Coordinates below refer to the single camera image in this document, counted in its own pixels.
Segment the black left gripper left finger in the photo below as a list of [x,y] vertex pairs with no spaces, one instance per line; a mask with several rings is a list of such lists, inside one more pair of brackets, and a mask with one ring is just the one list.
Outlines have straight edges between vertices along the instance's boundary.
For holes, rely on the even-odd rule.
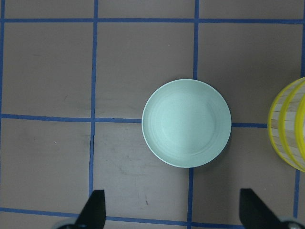
[[75,222],[77,229],[102,229],[105,225],[105,192],[94,190]]

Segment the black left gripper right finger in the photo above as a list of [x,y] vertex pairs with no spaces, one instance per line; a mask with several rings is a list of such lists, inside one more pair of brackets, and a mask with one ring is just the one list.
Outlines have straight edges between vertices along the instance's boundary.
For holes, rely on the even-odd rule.
[[239,219],[245,229],[289,229],[291,220],[280,220],[250,188],[242,188]]

